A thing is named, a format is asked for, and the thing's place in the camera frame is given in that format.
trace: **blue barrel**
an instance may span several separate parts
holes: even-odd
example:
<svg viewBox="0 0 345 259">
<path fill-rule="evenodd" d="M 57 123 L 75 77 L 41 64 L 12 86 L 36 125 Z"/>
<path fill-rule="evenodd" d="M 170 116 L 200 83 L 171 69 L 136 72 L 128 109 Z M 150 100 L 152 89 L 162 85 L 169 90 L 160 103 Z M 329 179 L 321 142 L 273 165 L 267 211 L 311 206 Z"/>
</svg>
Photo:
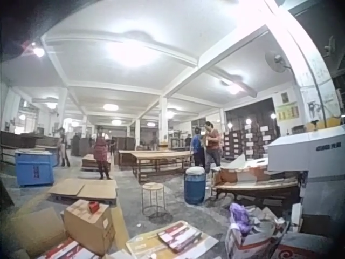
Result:
<svg viewBox="0 0 345 259">
<path fill-rule="evenodd" d="M 184 200 L 191 205 L 203 203 L 205 199 L 206 174 L 200 166 L 190 167 L 184 175 Z"/>
</svg>

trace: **round stool seat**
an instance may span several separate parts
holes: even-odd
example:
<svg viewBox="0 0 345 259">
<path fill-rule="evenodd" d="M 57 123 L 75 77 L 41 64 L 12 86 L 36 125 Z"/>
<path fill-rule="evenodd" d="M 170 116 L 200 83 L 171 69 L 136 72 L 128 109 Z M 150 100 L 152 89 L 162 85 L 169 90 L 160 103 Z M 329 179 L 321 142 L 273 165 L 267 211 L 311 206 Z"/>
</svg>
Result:
<svg viewBox="0 0 345 259">
<path fill-rule="evenodd" d="M 161 183 L 157 183 L 157 182 L 148 182 L 148 183 L 145 183 L 142 188 L 144 190 L 152 190 L 152 191 L 155 191 L 155 190 L 161 190 L 164 188 L 164 185 L 161 184 Z"/>
</svg>

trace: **ceiling light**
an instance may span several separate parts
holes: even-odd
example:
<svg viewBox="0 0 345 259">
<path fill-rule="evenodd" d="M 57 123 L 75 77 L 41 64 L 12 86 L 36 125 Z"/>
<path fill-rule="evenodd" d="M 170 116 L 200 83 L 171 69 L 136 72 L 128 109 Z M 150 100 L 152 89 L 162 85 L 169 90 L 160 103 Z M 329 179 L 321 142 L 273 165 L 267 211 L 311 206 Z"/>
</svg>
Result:
<svg viewBox="0 0 345 259">
<path fill-rule="evenodd" d="M 157 51 L 144 47 L 134 40 L 109 43 L 108 50 L 116 62 L 128 67 L 143 66 L 159 57 Z"/>
<path fill-rule="evenodd" d="M 36 47 L 33 49 L 33 53 L 36 54 L 37 57 L 43 57 L 45 52 L 44 52 L 44 49 L 42 49 L 41 47 Z"/>
<path fill-rule="evenodd" d="M 49 109 L 55 109 L 58 104 L 56 103 L 46 103 Z"/>
<path fill-rule="evenodd" d="M 120 125 L 122 124 L 122 121 L 121 121 L 121 120 L 113 120 L 113 121 L 112 121 L 112 124 L 113 124 L 114 126 L 120 126 Z"/>
<path fill-rule="evenodd" d="M 168 117 L 169 120 L 172 119 L 174 116 L 175 116 L 174 112 L 172 112 L 172 111 L 168 111 L 167 112 L 167 117 Z"/>
<path fill-rule="evenodd" d="M 232 84 L 227 89 L 233 95 L 238 94 L 239 92 L 243 91 L 243 89 L 237 84 Z"/>
<path fill-rule="evenodd" d="M 74 128 L 74 127 L 78 127 L 79 126 L 79 122 L 77 121 L 73 121 L 71 126 Z"/>
<path fill-rule="evenodd" d="M 119 109 L 119 107 L 116 104 L 104 104 L 103 109 L 106 111 L 115 112 Z"/>
</svg>

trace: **white machine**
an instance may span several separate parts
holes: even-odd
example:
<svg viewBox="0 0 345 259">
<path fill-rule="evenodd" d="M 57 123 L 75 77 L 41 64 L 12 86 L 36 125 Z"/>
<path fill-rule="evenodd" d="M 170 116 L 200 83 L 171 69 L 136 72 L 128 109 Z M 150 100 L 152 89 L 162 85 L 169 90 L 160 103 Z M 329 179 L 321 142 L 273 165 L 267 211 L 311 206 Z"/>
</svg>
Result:
<svg viewBox="0 0 345 259">
<path fill-rule="evenodd" d="M 301 171 L 303 213 L 329 215 L 333 229 L 345 216 L 345 125 L 280 137 L 268 146 L 269 171 Z"/>
</svg>

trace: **woman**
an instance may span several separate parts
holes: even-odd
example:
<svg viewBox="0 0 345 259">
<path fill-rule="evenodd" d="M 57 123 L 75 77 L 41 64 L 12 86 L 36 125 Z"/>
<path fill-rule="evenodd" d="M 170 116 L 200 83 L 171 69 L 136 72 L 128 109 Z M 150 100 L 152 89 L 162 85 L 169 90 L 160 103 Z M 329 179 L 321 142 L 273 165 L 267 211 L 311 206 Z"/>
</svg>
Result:
<svg viewBox="0 0 345 259">
<path fill-rule="evenodd" d="M 67 156 L 67 137 L 65 135 L 65 129 L 64 128 L 60 128 L 59 129 L 60 132 L 60 138 L 59 138 L 59 142 L 58 142 L 58 162 L 60 163 L 60 158 L 62 158 L 62 164 L 61 166 L 65 166 L 65 160 L 67 163 L 67 166 L 70 167 L 70 161 L 68 159 Z"/>
<path fill-rule="evenodd" d="M 100 126 L 97 127 L 97 138 L 93 148 L 93 158 L 97 161 L 98 170 L 101 175 L 100 180 L 104 178 L 103 172 L 106 174 L 107 179 L 110 180 L 108 167 L 108 146 L 105 138 L 103 137 L 103 129 Z"/>
</svg>

